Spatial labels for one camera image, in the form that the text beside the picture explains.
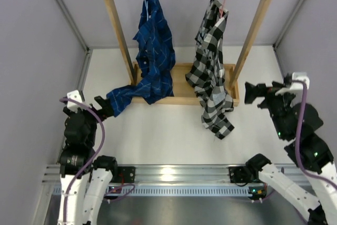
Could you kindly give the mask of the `black white checkered shirt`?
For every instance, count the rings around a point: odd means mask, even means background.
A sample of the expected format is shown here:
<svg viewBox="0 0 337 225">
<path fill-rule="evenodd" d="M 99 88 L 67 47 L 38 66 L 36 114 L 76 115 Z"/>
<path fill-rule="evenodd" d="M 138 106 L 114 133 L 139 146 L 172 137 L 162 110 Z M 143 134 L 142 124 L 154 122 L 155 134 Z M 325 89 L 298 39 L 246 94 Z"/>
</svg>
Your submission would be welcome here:
<svg viewBox="0 0 337 225">
<path fill-rule="evenodd" d="M 225 88 L 222 51 L 228 14 L 219 0 L 209 1 L 195 37 L 193 65 L 185 75 L 203 108 L 202 125 L 220 140 L 234 130 L 226 117 L 234 110 L 234 101 Z"/>
</svg>

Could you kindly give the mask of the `pink wire hanger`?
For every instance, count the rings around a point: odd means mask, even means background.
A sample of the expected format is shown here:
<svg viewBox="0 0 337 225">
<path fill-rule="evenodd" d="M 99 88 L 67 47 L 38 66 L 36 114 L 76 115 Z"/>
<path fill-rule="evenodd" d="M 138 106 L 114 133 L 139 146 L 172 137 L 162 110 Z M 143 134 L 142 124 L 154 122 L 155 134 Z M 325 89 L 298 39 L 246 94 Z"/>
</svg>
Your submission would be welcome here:
<svg viewBox="0 0 337 225">
<path fill-rule="evenodd" d="M 224 12 L 225 12 L 225 4 L 226 4 L 226 0 L 223 0 L 222 6 L 221 6 L 221 8 L 219 9 L 220 18 L 223 17 L 223 14 L 224 14 Z"/>
</svg>

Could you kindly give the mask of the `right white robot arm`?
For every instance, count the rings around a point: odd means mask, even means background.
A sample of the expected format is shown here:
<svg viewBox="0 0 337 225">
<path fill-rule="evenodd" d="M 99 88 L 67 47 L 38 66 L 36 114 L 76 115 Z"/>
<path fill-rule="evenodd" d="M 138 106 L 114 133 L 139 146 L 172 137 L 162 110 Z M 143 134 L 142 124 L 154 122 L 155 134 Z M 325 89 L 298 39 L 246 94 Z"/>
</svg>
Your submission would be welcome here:
<svg viewBox="0 0 337 225">
<path fill-rule="evenodd" d="M 317 110 L 306 103 L 306 81 L 273 82 L 270 87 L 246 82 L 245 89 L 245 104 L 263 98 L 258 108 L 268 109 L 279 139 L 289 142 L 285 152 L 308 179 L 314 193 L 308 193 L 278 171 L 262 154 L 245 163 L 245 176 L 271 186 L 307 224 L 336 224 L 335 159 L 326 142 L 315 134 L 323 122 Z"/>
</svg>

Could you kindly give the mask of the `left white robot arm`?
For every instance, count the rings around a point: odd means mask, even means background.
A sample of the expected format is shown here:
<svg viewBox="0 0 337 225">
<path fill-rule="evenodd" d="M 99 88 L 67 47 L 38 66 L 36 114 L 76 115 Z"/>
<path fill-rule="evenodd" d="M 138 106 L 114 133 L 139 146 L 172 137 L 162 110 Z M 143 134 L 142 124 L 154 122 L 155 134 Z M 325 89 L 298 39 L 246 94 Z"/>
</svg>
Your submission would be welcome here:
<svg viewBox="0 0 337 225">
<path fill-rule="evenodd" d="M 119 169 L 112 156 L 98 155 L 94 149 L 96 131 L 103 121 L 113 115 L 108 100 L 96 97 L 97 110 L 86 104 L 82 91 L 67 93 L 61 101 L 67 115 L 65 146 L 61 152 L 61 202 L 58 224 L 96 224 L 107 186 L 117 180 Z"/>
</svg>

